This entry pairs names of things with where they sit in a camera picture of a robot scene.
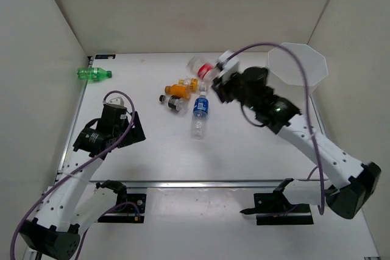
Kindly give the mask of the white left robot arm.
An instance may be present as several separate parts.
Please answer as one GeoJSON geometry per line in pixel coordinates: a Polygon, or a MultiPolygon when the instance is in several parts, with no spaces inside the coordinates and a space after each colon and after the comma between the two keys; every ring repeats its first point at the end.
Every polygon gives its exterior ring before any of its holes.
{"type": "Polygon", "coordinates": [[[99,118],[92,119],[77,136],[73,151],[82,150],[89,160],[68,163],[58,182],[48,189],[22,218],[14,236],[21,236],[29,248],[53,259],[77,259],[89,227],[103,215],[132,206],[135,217],[140,210],[128,201],[127,188],[119,181],[97,183],[95,193],[85,202],[79,200],[94,173],[112,150],[146,139],[138,112],[127,109],[121,92],[119,101],[103,100],[99,118]]]}

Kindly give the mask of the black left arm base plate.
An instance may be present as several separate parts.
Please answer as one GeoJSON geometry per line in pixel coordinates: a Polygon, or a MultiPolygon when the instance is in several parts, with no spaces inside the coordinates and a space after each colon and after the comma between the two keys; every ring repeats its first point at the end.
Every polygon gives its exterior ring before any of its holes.
{"type": "Polygon", "coordinates": [[[128,189],[125,199],[118,199],[114,210],[101,216],[98,223],[141,224],[145,220],[146,189],[128,189]]]}

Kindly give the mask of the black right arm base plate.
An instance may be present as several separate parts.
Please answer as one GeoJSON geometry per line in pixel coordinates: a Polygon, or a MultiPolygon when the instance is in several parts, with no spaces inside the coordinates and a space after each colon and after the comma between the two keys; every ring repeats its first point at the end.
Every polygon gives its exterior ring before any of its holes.
{"type": "Polygon", "coordinates": [[[308,204],[281,203],[271,193],[255,193],[253,197],[258,226],[314,224],[308,204]]]}

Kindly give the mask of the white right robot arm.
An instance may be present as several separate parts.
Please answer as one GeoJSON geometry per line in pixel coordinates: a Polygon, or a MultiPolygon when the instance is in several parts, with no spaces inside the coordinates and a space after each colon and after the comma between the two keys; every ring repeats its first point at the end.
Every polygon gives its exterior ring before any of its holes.
{"type": "Polygon", "coordinates": [[[223,70],[217,71],[212,88],[222,103],[236,100],[252,110],[259,127],[292,144],[328,178],[319,182],[287,178],[274,189],[269,206],[289,211],[299,204],[325,205],[344,219],[354,218],[374,193],[380,167],[362,163],[317,133],[300,109],[276,95],[267,81],[266,68],[223,70]]]}

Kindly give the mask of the black label water bottle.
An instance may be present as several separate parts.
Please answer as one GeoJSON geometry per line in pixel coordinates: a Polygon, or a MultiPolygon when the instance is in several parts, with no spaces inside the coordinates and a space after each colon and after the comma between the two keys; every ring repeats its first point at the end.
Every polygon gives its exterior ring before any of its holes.
{"type": "Polygon", "coordinates": [[[161,105],[164,105],[174,116],[182,117],[188,112],[188,100],[171,94],[163,94],[158,98],[161,105]]]}

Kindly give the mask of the red label cola bottle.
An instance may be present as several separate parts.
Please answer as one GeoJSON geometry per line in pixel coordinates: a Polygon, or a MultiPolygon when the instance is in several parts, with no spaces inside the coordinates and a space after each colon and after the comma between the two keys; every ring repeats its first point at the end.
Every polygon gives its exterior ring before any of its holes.
{"type": "Polygon", "coordinates": [[[193,57],[186,67],[190,73],[205,83],[211,83],[215,78],[215,67],[200,57],[193,57]]]}

